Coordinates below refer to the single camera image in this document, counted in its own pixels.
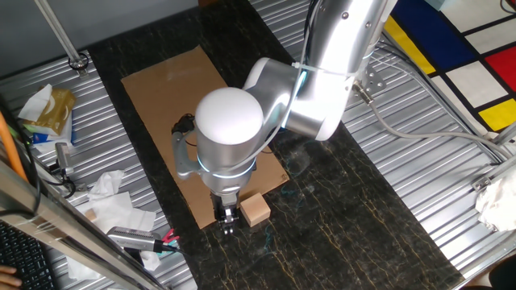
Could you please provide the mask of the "person hand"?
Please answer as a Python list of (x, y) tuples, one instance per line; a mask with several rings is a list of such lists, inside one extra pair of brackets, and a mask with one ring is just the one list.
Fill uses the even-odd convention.
[(20, 289), (23, 282), (15, 276), (17, 269), (2, 265), (0, 267), (0, 287), (1, 290)]

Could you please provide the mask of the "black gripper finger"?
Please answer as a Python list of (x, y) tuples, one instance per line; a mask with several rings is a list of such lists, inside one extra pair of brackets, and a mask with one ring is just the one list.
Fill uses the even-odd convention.
[(233, 234), (239, 220), (238, 210), (235, 206), (228, 207), (225, 215), (225, 234)]
[(221, 231), (224, 234), (229, 234), (229, 228), (228, 228), (228, 221), (227, 221), (227, 214), (225, 209), (220, 209), (218, 211), (218, 224), (220, 226)]

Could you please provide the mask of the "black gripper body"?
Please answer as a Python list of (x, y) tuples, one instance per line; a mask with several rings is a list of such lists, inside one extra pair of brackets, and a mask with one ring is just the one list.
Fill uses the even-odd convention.
[(214, 216), (217, 219), (218, 211), (220, 209), (226, 209), (231, 206), (235, 206), (237, 208), (239, 193), (236, 192), (236, 193), (221, 194), (221, 193), (211, 192), (210, 197), (211, 197), (213, 207), (214, 207)]

